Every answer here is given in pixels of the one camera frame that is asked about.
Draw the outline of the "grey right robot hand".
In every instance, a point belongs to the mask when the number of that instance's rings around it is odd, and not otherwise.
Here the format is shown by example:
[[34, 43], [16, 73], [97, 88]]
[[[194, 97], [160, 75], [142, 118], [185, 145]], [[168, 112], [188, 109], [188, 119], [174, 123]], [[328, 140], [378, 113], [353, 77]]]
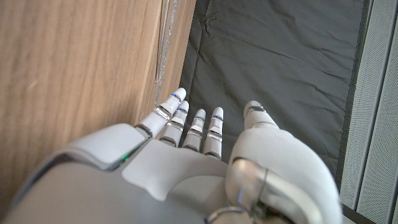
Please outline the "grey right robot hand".
[[135, 126], [115, 124], [55, 153], [16, 194], [5, 223], [342, 223], [329, 169], [263, 106], [222, 160], [223, 109], [179, 88]]

